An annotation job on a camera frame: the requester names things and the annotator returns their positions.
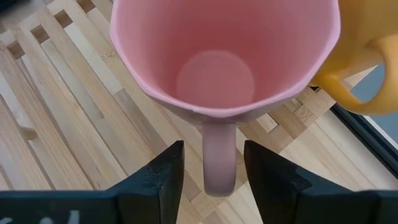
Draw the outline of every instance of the black frame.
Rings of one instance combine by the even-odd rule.
[[[351,113],[337,104],[330,110],[398,179],[398,150],[363,116]]]

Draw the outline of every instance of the bamboo mat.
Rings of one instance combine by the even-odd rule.
[[[226,199],[203,191],[200,130],[141,92],[109,41],[111,8],[104,0],[55,0],[0,34],[0,189],[107,189],[183,139],[178,222],[209,220]],[[280,153],[333,104],[323,90],[306,88],[242,125],[236,189],[250,195],[246,139]]]

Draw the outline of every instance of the mug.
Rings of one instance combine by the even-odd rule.
[[[236,177],[236,125],[298,95],[340,34],[337,0],[115,0],[111,40],[141,89],[200,123],[205,192]]]
[[[398,110],[398,1],[339,0],[341,35],[312,85],[324,89],[345,109],[383,115]],[[380,63],[386,72],[379,92],[362,102],[342,80]]]

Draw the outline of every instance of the mug handle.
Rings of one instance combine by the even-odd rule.
[[[205,192],[229,196],[236,179],[236,124],[205,123],[202,136]]]
[[[348,111],[366,115],[385,115],[398,110],[398,34],[375,39],[369,47],[380,52],[386,72],[383,84],[368,102],[355,97],[334,74],[315,77],[313,84],[324,89],[339,105]]]

